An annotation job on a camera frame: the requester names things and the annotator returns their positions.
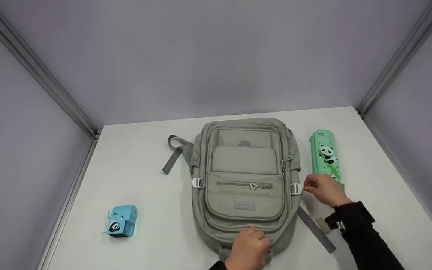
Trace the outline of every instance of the black sleeve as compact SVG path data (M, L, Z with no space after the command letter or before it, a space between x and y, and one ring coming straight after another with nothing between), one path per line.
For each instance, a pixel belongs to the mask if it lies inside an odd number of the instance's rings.
M350 203L335 207L334 210L346 229L342 235L349 244L359 270L404 269L372 227L361 207Z
M209 268L209 270L228 270L228 269L226 268L226 265L223 262L218 260L216 263L213 264L213 266L211 266L211 268Z

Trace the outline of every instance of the pencil sharpener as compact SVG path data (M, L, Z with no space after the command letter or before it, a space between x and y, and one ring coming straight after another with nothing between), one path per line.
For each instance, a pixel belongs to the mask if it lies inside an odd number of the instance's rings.
M134 234L138 211L134 205L119 205L108 213L106 234L112 237L131 237Z

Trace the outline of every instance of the plastic buckle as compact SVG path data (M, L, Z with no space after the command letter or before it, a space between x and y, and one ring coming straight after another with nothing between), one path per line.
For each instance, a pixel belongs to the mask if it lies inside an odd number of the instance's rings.
M303 193L303 186L300 183L291 184L291 195L301 195Z
M200 177L193 178L192 181L191 181L191 183L192 183L192 186L194 188L197 188L197 189L204 188L204 180L202 178L200 178Z

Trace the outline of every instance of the green pencil case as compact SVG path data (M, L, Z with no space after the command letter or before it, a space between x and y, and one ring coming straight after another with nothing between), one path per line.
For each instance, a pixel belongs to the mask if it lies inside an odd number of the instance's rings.
M312 173L328 174L341 185L341 168L334 134L329 130L316 130L311 143Z

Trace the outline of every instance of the panda print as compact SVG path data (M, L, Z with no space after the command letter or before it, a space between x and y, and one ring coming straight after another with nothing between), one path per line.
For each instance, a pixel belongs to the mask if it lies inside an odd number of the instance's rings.
M330 172L327 173L327 175L331 178L333 178L334 180L336 180L336 176Z
M324 157L324 162L326 164L333 164L335 161L338 160L336 157L334 157L335 150L331 146L321 145L319 147L319 151L319 156Z
M121 229L120 224L118 222L113 222L110 226L109 226L109 231L110 232L115 232L115 231L119 231Z

